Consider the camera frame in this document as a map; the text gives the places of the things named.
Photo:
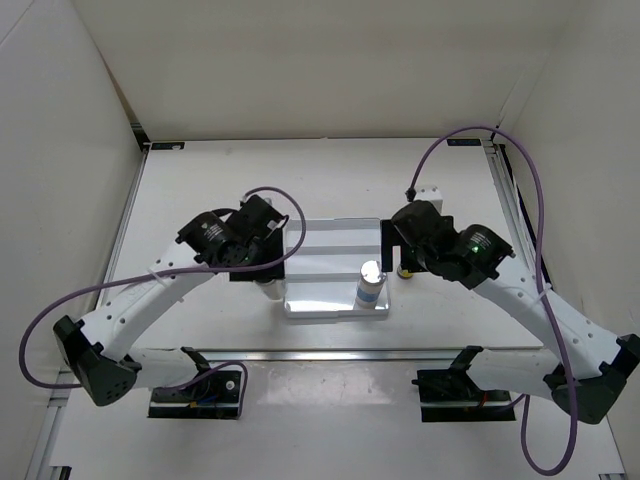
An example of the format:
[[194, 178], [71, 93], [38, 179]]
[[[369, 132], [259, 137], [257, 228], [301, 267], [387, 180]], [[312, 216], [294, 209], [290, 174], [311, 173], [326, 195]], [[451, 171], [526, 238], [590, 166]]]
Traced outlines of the white bottle silver lid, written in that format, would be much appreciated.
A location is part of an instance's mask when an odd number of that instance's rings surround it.
[[255, 281], [254, 284], [272, 301], [279, 301], [284, 298], [286, 288], [285, 282], [281, 279]]

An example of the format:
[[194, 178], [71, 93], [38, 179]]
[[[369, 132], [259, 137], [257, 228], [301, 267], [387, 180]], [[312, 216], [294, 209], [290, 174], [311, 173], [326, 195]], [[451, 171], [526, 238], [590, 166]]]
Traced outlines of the white bottle blue label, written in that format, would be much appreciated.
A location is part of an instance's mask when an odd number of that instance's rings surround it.
[[382, 293], [387, 275], [381, 263], [369, 260], [362, 264], [356, 287], [355, 303], [363, 309], [376, 309], [382, 305]]

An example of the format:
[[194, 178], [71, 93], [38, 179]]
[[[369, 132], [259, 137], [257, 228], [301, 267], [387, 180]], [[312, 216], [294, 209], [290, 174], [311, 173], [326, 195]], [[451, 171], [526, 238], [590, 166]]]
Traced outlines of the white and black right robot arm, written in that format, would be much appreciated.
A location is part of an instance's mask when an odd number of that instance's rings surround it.
[[392, 250], [411, 273], [427, 272], [492, 302], [533, 334], [538, 352], [464, 348], [445, 369], [418, 372], [426, 402], [480, 401], [488, 391], [514, 391], [554, 402], [578, 421], [599, 423], [639, 365], [639, 338], [618, 337], [587, 319], [554, 291], [541, 292], [512, 246], [473, 224], [456, 231], [452, 217], [416, 200], [381, 223], [382, 269]]

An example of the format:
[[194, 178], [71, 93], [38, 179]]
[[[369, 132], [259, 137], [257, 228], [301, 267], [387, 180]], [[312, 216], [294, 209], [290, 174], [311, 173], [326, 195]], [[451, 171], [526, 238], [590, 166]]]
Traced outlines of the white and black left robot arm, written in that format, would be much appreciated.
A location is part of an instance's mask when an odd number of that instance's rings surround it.
[[148, 271], [78, 320], [63, 317], [53, 333], [67, 366], [99, 407], [132, 389], [178, 391], [188, 400], [206, 395], [209, 363], [190, 347], [138, 348], [138, 338], [175, 304], [217, 272], [272, 279], [283, 254], [288, 216], [253, 195], [237, 209], [205, 211], [182, 227]]

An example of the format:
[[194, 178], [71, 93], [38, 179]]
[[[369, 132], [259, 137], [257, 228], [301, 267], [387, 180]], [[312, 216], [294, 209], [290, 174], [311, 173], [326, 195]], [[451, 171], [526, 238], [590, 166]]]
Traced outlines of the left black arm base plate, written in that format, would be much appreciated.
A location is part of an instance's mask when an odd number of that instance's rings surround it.
[[243, 411], [248, 369], [240, 361], [210, 367], [186, 387], [156, 388], [147, 417], [174, 420], [238, 420]]

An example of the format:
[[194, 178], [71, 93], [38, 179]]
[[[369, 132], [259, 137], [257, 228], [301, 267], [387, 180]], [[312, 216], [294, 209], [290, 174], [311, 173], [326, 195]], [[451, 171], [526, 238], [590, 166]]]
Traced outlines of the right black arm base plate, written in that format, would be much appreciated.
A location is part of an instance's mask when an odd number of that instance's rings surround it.
[[508, 391], [481, 390], [460, 372], [418, 370], [411, 383], [418, 389], [423, 423], [516, 420]]

